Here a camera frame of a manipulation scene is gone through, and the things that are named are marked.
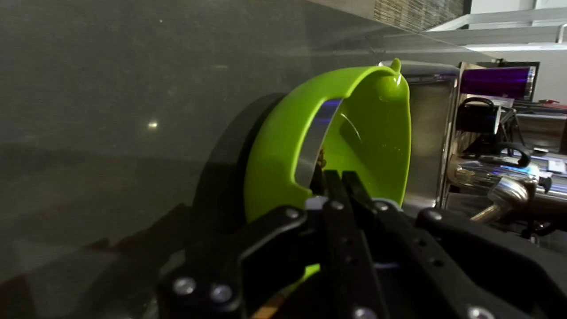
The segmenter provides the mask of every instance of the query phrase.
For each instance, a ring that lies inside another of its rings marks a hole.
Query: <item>lime green plastic part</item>
[[[322,141],[329,171],[354,171],[370,197],[402,203],[409,174],[409,89],[400,63],[315,77],[283,98],[262,125],[247,158],[246,219],[278,206],[304,208],[308,187],[294,181],[299,151],[318,109],[341,100]]]
[[[310,265],[310,266],[304,268],[304,273],[302,273],[301,281],[304,281],[304,279],[308,279],[308,277],[311,277],[313,273],[318,273],[318,272],[320,272],[320,265]]]

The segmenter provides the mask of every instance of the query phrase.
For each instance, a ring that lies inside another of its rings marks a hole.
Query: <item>transparent plastic sheet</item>
[[[242,226],[242,151],[281,94],[395,57],[483,59],[395,52],[437,45],[306,0],[0,8],[3,319],[155,318],[159,275]]]

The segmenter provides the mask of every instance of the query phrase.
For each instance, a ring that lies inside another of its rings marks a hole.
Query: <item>green plastic scoop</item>
[[[304,208],[318,149],[325,171],[354,171],[370,197],[403,201],[410,117],[398,61],[324,73],[276,105],[246,167],[247,222],[278,206]]]

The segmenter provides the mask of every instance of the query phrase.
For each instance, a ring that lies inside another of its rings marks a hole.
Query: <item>screw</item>
[[[216,304],[226,304],[232,298],[232,289],[228,286],[214,286],[210,289],[210,300]]]
[[[469,307],[467,309],[467,318],[469,319],[494,319],[494,316],[488,311],[481,309],[481,307]]]
[[[375,314],[370,309],[356,307],[352,319],[375,319]]]
[[[173,281],[173,293],[178,296],[189,296],[196,289],[196,282],[191,277],[178,277]]]
[[[290,220],[297,220],[297,219],[299,219],[299,211],[295,211],[295,210],[285,210],[285,215],[286,215]]]
[[[426,211],[426,217],[428,217],[430,220],[435,220],[435,222],[442,220],[442,217],[441,217],[439,213],[435,213],[435,211]]]
[[[384,204],[384,203],[375,203],[373,208],[375,208],[377,211],[387,211],[387,210],[389,210],[387,204]]]
[[[331,201],[331,208],[336,210],[336,211],[341,211],[341,210],[343,210],[343,204],[338,203],[338,201]]]

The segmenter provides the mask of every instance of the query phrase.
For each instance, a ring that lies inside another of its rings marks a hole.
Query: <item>bolt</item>
[[[210,300],[216,304],[226,304],[232,298],[232,289],[228,286],[214,286],[210,289]]]
[[[375,203],[373,208],[375,208],[377,211],[387,211],[387,210],[389,210],[387,204],[384,204],[384,203]]]
[[[352,319],[375,319],[375,314],[370,309],[356,307]]]
[[[469,307],[467,309],[467,318],[469,319],[494,319],[494,316],[488,311],[481,309],[481,307]]]
[[[299,211],[285,210],[285,217],[288,217],[290,220],[297,220],[299,219]]]
[[[189,296],[196,289],[196,282],[191,277],[178,277],[173,281],[173,293],[178,296]]]
[[[341,210],[343,210],[343,204],[338,203],[338,201],[331,201],[331,208],[336,210],[336,211],[341,211]]]
[[[435,211],[426,211],[426,217],[428,217],[430,220],[434,220],[434,222],[442,220],[442,217],[441,217],[439,213],[435,213]]]

